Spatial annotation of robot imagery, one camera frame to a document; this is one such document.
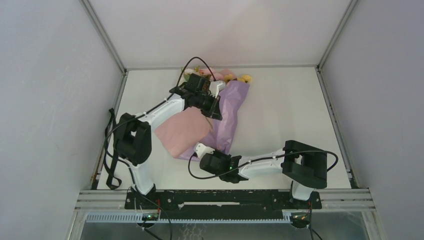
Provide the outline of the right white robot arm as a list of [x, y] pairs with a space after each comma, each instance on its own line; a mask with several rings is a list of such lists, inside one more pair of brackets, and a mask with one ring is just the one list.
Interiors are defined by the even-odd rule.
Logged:
[[203, 180], [218, 178], [238, 184], [276, 173], [289, 177], [289, 203], [295, 208], [307, 204], [314, 190], [328, 186], [328, 172], [339, 162], [334, 152], [296, 140], [287, 140], [283, 148], [257, 156], [230, 155], [198, 143], [192, 156], [199, 159], [199, 168], [210, 174]]

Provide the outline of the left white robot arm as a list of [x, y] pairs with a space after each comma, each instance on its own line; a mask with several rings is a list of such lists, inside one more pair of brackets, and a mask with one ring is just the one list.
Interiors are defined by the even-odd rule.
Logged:
[[222, 120], [219, 93], [226, 87], [226, 82], [218, 80], [209, 66], [206, 73], [199, 70], [186, 73], [186, 69], [186, 66], [182, 68], [169, 96], [151, 109], [139, 115], [124, 113], [119, 120], [115, 110], [109, 109], [103, 148], [104, 155], [111, 161], [103, 161], [107, 173], [105, 184], [110, 190], [121, 186], [123, 181], [115, 176], [115, 171], [118, 162], [124, 163], [132, 180], [131, 188], [138, 192], [136, 200], [145, 209], [153, 207], [157, 200], [153, 192], [156, 186], [148, 167], [154, 130], [190, 107], [199, 109], [207, 118]]

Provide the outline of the pink rose stem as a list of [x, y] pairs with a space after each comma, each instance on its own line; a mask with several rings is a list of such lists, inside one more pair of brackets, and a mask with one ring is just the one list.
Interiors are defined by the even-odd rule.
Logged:
[[202, 77], [208, 78], [211, 82], [224, 80], [224, 76], [213, 68], [200, 69], [199, 73]]

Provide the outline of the pink wrapping paper sheet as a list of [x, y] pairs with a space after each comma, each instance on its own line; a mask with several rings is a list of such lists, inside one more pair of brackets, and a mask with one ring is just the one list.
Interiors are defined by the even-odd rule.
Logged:
[[[228, 74], [242, 76], [229, 69], [216, 71], [223, 76]], [[219, 93], [222, 120], [206, 117], [199, 109], [190, 107], [156, 128], [154, 131], [156, 137], [174, 159], [192, 159], [198, 162], [199, 158], [192, 156], [198, 143], [228, 154], [235, 138], [238, 110], [248, 95], [250, 84], [241, 81], [226, 83], [225, 88]]]

